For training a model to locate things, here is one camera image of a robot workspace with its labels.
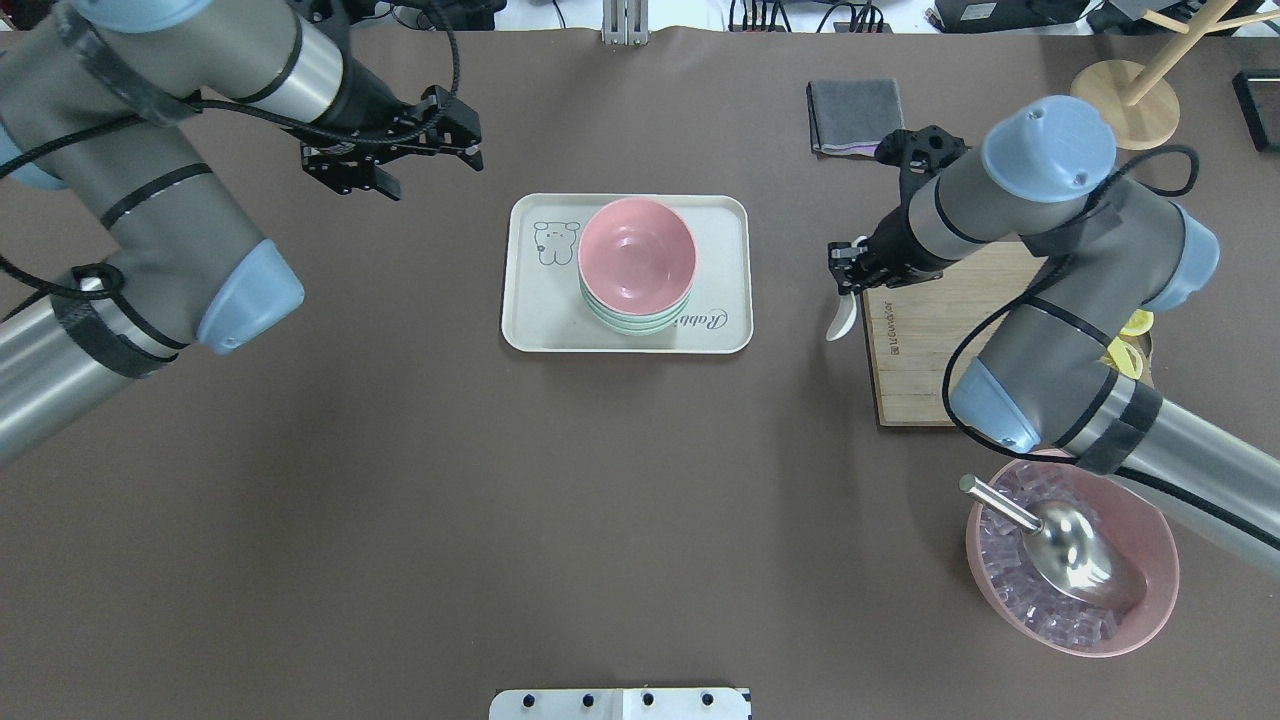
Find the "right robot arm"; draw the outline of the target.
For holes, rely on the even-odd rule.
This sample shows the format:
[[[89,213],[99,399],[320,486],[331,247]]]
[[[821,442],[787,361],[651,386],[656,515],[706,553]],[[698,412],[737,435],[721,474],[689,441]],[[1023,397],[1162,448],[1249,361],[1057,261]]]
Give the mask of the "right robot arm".
[[[900,202],[869,236],[829,245],[842,299],[829,337],[849,331],[861,292],[936,281],[1018,237],[1044,265],[947,383],[954,420],[1006,454],[1059,448],[1276,571],[1277,460],[1102,361],[1134,311],[1179,306],[1220,255],[1172,191],[1133,179],[1116,151],[1101,114],[1065,95],[1019,109],[974,149],[933,126],[886,136],[876,158],[899,168]]]

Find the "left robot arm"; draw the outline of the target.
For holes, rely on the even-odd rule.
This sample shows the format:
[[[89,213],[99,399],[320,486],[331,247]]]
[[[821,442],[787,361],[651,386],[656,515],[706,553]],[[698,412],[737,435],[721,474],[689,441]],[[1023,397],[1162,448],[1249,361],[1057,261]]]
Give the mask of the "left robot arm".
[[[300,141],[303,169],[348,193],[401,195],[410,154],[483,168],[477,113],[456,88],[402,102],[288,1],[58,1],[3,54],[3,174],[72,190],[116,251],[52,281],[3,320],[3,462],[170,365],[228,354],[305,290],[180,132],[242,111]]]

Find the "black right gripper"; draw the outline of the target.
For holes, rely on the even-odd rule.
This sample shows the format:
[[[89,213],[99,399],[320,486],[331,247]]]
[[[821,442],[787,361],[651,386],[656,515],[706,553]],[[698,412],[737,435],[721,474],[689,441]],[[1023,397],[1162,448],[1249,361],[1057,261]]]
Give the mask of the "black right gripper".
[[[838,295],[936,281],[956,263],[922,242],[910,227],[909,209],[916,192],[966,151],[961,138],[938,126],[895,129],[878,142],[873,159],[899,170],[899,205],[865,240],[827,245],[827,266]]]

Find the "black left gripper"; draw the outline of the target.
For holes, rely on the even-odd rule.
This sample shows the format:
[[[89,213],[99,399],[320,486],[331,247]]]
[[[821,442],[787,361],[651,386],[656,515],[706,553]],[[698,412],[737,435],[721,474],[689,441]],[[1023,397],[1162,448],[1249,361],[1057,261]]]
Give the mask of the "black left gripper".
[[[372,72],[344,64],[337,96],[314,122],[323,132],[300,132],[303,172],[337,193],[376,191],[401,199],[399,181],[384,169],[408,155],[449,155],[484,169],[477,113],[448,88],[428,87],[416,104],[402,102]]]

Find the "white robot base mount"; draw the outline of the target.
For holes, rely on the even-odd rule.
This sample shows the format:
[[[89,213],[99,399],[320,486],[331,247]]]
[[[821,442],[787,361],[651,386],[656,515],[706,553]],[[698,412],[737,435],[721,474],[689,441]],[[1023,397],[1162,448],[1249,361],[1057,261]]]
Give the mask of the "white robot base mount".
[[[751,719],[748,689],[634,687],[508,689],[495,694],[489,719]]]

